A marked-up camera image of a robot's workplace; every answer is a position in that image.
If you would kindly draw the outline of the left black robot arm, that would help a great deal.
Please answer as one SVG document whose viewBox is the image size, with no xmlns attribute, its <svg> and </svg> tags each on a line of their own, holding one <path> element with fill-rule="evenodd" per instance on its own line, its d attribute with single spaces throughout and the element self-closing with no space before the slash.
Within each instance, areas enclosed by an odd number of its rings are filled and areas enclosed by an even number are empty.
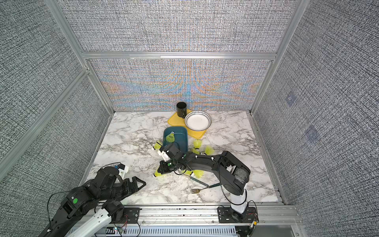
<svg viewBox="0 0 379 237">
<path fill-rule="evenodd" d="M 95 178 L 68 191 L 66 197 L 49 224 L 39 234 L 41 237 L 63 237 L 87 213 L 95 209 L 101 201 L 105 203 L 88 221 L 77 229 L 83 235 L 91 236 L 111 222 L 123 221 L 126 217 L 121 201 L 146 186 L 146 182 L 133 176 L 122 179 L 118 167 L 107 166 L 97 171 Z"/>
</svg>

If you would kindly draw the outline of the teal plastic storage box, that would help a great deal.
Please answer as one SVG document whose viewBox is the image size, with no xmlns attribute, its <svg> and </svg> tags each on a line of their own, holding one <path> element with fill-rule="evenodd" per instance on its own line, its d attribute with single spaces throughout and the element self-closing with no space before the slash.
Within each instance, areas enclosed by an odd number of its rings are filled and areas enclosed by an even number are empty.
<svg viewBox="0 0 379 237">
<path fill-rule="evenodd" d="M 182 152 L 188 151 L 188 133 L 187 130 L 182 126 L 171 126 L 164 130 L 163 132 L 163 146 L 171 144 L 166 140 L 166 137 L 170 134 L 174 135 L 173 144 L 176 145 L 178 149 Z"/>
</svg>

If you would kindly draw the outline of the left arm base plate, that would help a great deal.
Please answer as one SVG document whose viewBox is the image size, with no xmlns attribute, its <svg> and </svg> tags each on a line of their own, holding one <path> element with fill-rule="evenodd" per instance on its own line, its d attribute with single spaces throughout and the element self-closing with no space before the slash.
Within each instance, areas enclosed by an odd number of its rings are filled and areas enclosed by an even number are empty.
<svg viewBox="0 0 379 237">
<path fill-rule="evenodd" d="M 111 223 L 115 224 L 137 224 L 140 216 L 140 208 L 126 207 L 123 210 L 118 210 L 115 214 L 112 214 Z"/>
</svg>

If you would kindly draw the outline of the black cup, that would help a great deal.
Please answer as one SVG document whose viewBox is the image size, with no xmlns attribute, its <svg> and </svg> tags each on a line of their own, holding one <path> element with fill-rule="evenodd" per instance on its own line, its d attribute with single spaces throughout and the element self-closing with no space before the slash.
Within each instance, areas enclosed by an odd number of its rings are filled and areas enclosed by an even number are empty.
<svg viewBox="0 0 379 237">
<path fill-rule="evenodd" d="M 185 102 L 178 102 L 176 109 L 178 117 L 185 118 L 187 116 L 187 104 Z"/>
</svg>

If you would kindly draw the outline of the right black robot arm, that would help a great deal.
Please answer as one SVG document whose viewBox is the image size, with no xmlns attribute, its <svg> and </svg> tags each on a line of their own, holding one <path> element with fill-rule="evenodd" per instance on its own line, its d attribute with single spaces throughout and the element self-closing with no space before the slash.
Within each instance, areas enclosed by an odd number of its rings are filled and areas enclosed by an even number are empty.
<svg viewBox="0 0 379 237">
<path fill-rule="evenodd" d="M 167 174 L 179 171 L 201 170 L 213 173 L 221 184 L 221 190 L 227 190 L 230 197 L 227 198 L 231 209 L 239 214 L 245 212 L 247 202 L 247 183 L 251 171 L 237 157 L 228 151 L 220 155 L 208 156 L 193 152 L 175 152 L 173 149 L 162 151 L 162 156 L 167 161 L 161 161 L 157 172 Z"/>
</svg>

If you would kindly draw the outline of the yellow shuttlecock seven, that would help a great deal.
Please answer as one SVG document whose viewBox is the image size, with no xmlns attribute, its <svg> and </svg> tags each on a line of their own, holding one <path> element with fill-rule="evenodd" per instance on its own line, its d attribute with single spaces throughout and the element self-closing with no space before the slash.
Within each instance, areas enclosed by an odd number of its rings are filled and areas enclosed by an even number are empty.
<svg viewBox="0 0 379 237">
<path fill-rule="evenodd" d="M 195 139 L 193 141 L 193 147 L 197 150 L 199 150 L 201 148 L 201 145 L 202 145 L 202 141 L 199 140 L 199 139 Z"/>
</svg>

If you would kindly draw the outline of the yellow shuttlecock five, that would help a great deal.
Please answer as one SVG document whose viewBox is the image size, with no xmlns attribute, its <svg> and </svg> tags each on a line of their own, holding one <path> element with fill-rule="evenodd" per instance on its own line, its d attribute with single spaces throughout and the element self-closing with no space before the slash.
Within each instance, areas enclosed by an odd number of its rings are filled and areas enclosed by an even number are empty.
<svg viewBox="0 0 379 237">
<path fill-rule="evenodd" d="M 203 151 L 203 154 L 206 156 L 211 156 L 214 154 L 214 152 L 215 152 L 215 150 L 211 146 L 207 145 L 205 147 L 205 150 Z"/>
</svg>

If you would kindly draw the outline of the yellow plastic tray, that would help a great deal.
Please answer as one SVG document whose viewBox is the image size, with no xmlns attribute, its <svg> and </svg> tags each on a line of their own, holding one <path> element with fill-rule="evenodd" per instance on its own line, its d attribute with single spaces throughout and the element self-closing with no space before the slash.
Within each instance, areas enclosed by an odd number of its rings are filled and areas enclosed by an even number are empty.
<svg viewBox="0 0 379 237">
<path fill-rule="evenodd" d="M 177 115 L 175 112 L 167 121 L 170 126 L 182 126 L 187 130 L 188 136 L 194 139 L 201 139 L 207 130 L 194 131 L 186 127 L 185 120 Z"/>
</svg>

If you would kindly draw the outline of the aluminium front rail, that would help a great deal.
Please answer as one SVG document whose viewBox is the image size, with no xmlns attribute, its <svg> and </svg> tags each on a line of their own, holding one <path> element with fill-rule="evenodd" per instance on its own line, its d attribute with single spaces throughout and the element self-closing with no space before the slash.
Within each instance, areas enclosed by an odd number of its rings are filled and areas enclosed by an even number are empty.
<svg viewBox="0 0 379 237">
<path fill-rule="evenodd" d="M 208 226 L 221 225 L 217 208 L 227 203 L 183 203 L 162 205 L 126 205 L 139 208 L 138 223 L 141 226 Z M 258 202 L 258 226 L 305 226 L 298 210 L 293 205 L 276 202 Z"/>
</svg>

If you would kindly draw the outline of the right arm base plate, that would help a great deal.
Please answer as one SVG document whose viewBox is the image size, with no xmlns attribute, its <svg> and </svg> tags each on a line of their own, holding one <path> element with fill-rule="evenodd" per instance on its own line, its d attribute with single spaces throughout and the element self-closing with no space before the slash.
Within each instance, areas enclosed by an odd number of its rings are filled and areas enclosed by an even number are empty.
<svg viewBox="0 0 379 237">
<path fill-rule="evenodd" d="M 259 222 L 257 209 L 247 207 L 243 213 L 233 210 L 230 206 L 222 205 L 217 208 L 218 219 L 220 223 L 253 223 Z"/>
</svg>

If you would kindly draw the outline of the white patterned plate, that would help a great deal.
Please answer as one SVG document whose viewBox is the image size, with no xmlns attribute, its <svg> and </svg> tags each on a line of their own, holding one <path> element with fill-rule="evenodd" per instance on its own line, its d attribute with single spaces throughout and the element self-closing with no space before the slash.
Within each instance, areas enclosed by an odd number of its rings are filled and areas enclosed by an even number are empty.
<svg viewBox="0 0 379 237">
<path fill-rule="evenodd" d="M 184 122 L 193 131 L 204 131 L 210 127 L 212 119 L 206 112 L 192 111 L 186 115 Z"/>
</svg>

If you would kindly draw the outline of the green handled knife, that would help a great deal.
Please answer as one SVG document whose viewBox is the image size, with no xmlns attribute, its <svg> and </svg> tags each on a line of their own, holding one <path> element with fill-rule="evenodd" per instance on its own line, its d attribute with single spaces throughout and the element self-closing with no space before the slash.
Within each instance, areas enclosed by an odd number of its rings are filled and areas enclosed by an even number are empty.
<svg viewBox="0 0 379 237">
<path fill-rule="evenodd" d="M 205 187 L 209 187 L 208 184 L 206 184 L 206 183 L 204 183 L 204 182 L 202 182 L 202 181 L 200 181 L 200 180 L 198 180 L 198 179 L 196 179 L 196 178 L 194 178 L 194 177 L 192 177 L 190 175 L 184 174 L 184 176 L 187 177 L 187 178 L 189 178 L 190 180 L 196 182 L 196 183 L 199 183 L 199 184 L 205 186 Z"/>
</svg>

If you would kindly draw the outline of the yellow shuttlecock four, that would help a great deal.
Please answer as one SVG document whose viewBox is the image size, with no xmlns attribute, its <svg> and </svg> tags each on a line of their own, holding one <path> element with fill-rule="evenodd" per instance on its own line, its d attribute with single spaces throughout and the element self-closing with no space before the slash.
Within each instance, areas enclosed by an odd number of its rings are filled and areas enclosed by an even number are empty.
<svg viewBox="0 0 379 237">
<path fill-rule="evenodd" d="M 159 150 L 161 147 L 162 147 L 162 142 L 160 142 L 160 141 L 157 141 L 157 142 L 153 145 L 153 149 L 154 149 L 154 150 Z"/>
</svg>

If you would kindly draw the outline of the yellow shuttlecock three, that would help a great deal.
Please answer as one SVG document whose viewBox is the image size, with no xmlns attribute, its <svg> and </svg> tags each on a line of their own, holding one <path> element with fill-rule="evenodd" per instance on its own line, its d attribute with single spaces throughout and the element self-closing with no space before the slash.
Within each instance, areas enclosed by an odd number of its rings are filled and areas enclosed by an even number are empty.
<svg viewBox="0 0 379 237">
<path fill-rule="evenodd" d="M 189 175 L 195 178 L 201 178 L 204 175 L 204 171 L 202 170 L 191 170 L 191 171 L 186 171 L 185 175 Z"/>
</svg>

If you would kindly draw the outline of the green handled fork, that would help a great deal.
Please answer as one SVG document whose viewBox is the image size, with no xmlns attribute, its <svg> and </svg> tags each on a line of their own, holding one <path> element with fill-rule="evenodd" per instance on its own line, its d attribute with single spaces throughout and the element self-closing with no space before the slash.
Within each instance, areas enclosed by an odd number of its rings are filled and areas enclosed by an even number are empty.
<svg viewBox="0 0 379 237">
<path fill-rule="evenodd" d="M 210 185 L 210 186 L 202 188 L 202 189 L 191 189 L 190 193 L 191 194 L 198 194 L 198 193 L 200 193 L 203 190 L 211 189 L 211 188 L 215 188 L 215 187 L 219 187 L 219 186 L 221 186 L 221 183 L 213 184 L 213 185 Z"/>
</svg>

